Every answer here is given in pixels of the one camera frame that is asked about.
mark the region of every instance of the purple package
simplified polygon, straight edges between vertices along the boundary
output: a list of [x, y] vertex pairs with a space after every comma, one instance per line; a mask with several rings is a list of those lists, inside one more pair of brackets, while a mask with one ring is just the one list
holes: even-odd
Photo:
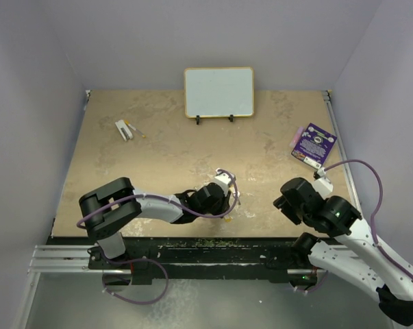
[[334, 135], [310, 123], [291, 155], [315, 169], [320, 169], [336, 140]]

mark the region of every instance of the gray wall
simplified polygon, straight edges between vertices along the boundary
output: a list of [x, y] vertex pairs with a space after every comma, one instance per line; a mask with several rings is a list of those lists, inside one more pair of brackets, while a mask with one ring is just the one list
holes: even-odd
[[[383, 0], [334, 86], [334, 113], [348, 158], [375, 166], [384, 184], [381, 236], [413, 263], [413, 0]], [[364, 214], [377, 184], [352, 165]]]
[[381, 0], [40, 0], [86, 88], [182, 89], [252, 66], [259, 89], [332, 88]]
[[0, 328], [52, 224], [84, 104], [42, 8], [0, 0]]

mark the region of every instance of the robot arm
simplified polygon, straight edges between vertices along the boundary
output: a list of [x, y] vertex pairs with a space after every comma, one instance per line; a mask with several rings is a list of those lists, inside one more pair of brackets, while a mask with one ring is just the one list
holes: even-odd
[[201, 215], [216, 218], [227, 212], [229, 188], [235, 180], [229, 175], [217, 169], [208, 185], [174, 195], [149, 194], [134, 188], [128, 178], [119, 178], [79, 199], [84, 218], [77, 226], [86, 229], [90, 241], [98, 243], [107, 258], [119, 257], [125, 253], [119, 230], [136, 217], [180, 224], [191, 223]]
[[413, 324], [413, 280], [384, 257], [379, 247], [411, 274], [413, 266], [380, 238], [376, 246], [371, 228], [360, 212], [339, 196], [325, 199], [331, 192], [332, 185], [326, 177], [313, 184], [294, 178], [282, 186], [282, 196], [273, 204], [296, 225], [304, 222], [327, 234], [348, 247], [353, 256], [333, 250], [308, 233], [295, 242], [294, 249], [314, 266], [331, 271], [368, 293], [379, 301], [389, 318], [404, 326]]

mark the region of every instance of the tabletop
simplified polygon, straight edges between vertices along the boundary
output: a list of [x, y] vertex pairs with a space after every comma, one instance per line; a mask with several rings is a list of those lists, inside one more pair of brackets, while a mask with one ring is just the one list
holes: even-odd
[[[128, 120], [144, 134], [125, 142], [115, 121]], [[272, 202], [282, 184], [295, 177], [312, 180], [314, 170], [291, 156], [290, 141], [309, 123], [334, 133], [320, 91], [255, 92], [255, 115], [204, 119], [200, 125], [184, 112], [182, 90], [93, 90], [66, 177], [53, 236], [83, 236], [75, 227], [82, 217], [78, 199], [119, 177], [148, 193], [173, 194], [201, 187], [216, 168], [236, 175], [241, 205], [231, 221], [198, 218], [171, 225], [134, 219], [124, 236], [299, 236], [321, 235], [295, 226]], [[340, 161], [336, 145], [325, 165]], [[339, 166], [329, 172], [334, 194], [348, 200]]]

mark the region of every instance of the pen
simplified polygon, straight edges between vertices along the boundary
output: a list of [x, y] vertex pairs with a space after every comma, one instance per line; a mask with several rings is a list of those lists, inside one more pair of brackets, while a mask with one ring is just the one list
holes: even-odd
[[125, 122], [125, 124], [128, 125], [131, 129], [133, 129], [135, 132], [137, 132], [139, 135], [141, 135], [142, 138], [145, 138], [145, 135], [144, 135], [138, 128], [135, 128], [134, 126], [132, 126], [129, 121], [124, 120], [124, 122]]

